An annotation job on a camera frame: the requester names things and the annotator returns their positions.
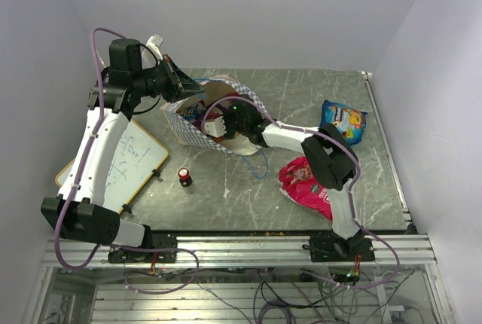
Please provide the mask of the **blue checkered paper bag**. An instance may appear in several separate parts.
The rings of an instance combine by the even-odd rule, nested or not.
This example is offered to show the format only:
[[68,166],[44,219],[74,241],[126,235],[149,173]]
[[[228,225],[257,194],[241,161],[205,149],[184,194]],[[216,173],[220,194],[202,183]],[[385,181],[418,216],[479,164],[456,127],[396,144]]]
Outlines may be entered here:
[[227,75],[195,80],[204,93],[161,107],[169,127],[183,145],[248,156],[262,153],[256,130],[270,123],[260,97]]

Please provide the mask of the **pink snack bag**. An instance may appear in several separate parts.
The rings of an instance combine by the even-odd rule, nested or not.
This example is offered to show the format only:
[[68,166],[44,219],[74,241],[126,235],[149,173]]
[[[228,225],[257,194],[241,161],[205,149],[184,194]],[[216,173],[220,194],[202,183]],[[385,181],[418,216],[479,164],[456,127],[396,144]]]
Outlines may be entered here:
[[297,157],[284,166],[279,171],[278,182],[279,190],[287,198],[315,210],[330,221],[333,219],[328,191],[316,181],[304,156]]

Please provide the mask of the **blue fruit candy bag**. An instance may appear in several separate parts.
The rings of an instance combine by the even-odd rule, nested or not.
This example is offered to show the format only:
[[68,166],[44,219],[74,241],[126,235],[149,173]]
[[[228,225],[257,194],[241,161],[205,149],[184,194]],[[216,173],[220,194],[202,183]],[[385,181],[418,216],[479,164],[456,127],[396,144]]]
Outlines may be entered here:
[[321,113],[321,125],[334,125],[349,145],[361,142],[367,125],[367,112],[326,99],[322,104]]

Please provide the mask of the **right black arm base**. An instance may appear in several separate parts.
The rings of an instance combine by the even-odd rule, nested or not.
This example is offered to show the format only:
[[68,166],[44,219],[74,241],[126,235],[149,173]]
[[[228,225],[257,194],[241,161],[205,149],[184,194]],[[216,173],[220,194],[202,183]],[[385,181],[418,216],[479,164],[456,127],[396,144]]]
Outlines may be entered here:
[[361,262],[369,262],[375,260],[374,248],[368,238],[363,238],[357,245],[350,246],[345,240],[326,234],[311,237],[308,244],[302,245],[302,248],[310,253],[312,262],[355,262],[356,259]]

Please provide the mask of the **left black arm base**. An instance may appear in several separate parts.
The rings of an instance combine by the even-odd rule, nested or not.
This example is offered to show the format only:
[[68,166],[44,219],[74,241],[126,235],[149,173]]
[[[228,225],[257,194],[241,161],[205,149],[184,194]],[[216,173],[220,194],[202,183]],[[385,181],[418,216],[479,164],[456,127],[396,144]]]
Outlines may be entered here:
[[153,231],[140,247],[127,249],[124,246],[114,248],[108,254],[110,264],[137,263],[174,263],[176,259],[177,238],[171,234]]

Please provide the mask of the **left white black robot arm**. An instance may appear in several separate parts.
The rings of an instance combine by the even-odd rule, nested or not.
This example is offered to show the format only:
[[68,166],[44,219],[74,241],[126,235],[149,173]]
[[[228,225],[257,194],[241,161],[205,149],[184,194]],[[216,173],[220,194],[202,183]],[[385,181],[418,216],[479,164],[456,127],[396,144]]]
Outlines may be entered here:
[[203,88],[160,52],[162,38],[147,44],[131,38],[110,43],[109,66],[90,92],[87,122],[70,176],[55,197],[46,197],[41,213],[62,238],[100,245],[127,246],[136,261],[154,251],[146,226],[127,222],[105,207],[105,186],[114,153],[142,98],[177,102]]

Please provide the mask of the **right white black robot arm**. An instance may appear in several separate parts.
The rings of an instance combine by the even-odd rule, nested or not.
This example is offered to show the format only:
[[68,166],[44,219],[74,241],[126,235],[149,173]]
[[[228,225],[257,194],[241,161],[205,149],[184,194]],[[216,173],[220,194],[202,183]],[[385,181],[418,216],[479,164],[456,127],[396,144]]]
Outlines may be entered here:
[[360,176],[358,158],[332,124],[299,127],[270,120],[250,102],[236,100],[223,114],[228,133],[240,133],[255,145],[284,148],[304,155],[314,179],[327,190],[332,212],[332,252],[349,260],[364,238],[353,188]]

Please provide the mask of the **red black small bottle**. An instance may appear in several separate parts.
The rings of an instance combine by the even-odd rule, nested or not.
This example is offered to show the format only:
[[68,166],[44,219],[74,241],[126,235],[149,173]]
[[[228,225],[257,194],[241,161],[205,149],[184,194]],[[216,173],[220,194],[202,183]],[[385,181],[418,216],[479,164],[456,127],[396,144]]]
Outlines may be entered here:
[[186,188],[192,185],[193,180],[188,168],[182,167],[178,171],[178,179],[182,187]]

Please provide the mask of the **small whiteboard with yellow frame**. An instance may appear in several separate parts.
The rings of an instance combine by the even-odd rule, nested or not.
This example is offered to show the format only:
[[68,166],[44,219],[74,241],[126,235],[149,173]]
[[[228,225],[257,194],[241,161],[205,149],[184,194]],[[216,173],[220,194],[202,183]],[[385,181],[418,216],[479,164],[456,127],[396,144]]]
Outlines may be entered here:
[[169,153],[137,122],[128,123],[108,169],[103,206],[123,212]]

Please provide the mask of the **aluminium rail frame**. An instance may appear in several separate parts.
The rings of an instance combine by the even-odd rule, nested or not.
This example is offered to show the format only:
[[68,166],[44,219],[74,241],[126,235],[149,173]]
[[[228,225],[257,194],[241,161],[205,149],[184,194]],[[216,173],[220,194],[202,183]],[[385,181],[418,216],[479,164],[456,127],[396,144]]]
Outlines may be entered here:
[[[395,250],[373,242],[374,261],[364,261],[367,266],[393,266],[395,256],[400,264],[435,264],[434,250],[426,235],[383,235],[382,238]],[[160,268],[192,268],[196,266],[190,251],[200,260],[200,267],[321,267],[351,266],[352,261],[314,262],[302,245],[308,237],[180,237],[178,246],[185,249],[176,255],[173,263],[158,263]]]

